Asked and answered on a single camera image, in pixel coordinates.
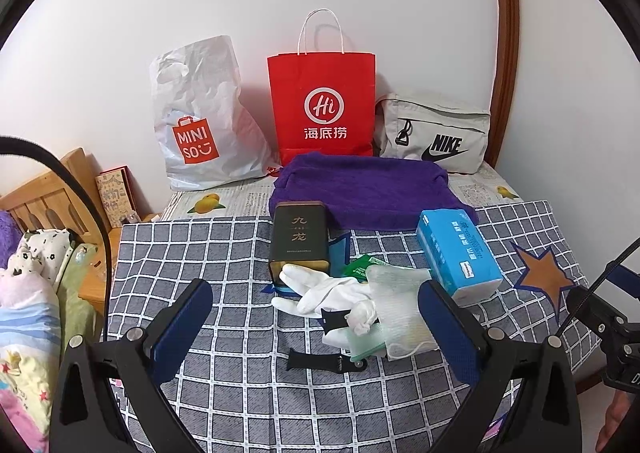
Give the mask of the person right hand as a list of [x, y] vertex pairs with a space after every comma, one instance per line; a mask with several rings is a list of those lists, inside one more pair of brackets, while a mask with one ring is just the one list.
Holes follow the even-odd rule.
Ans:
[[598, 434], [596, 442], [597, 452], [601, 452], [608, 443], [608, 440], [614, 435], [631, 407], [633, 399], [634, 397], [629, 395], [629, 393], [616, 390], [611, 404], [606, 409], [604, 425]]

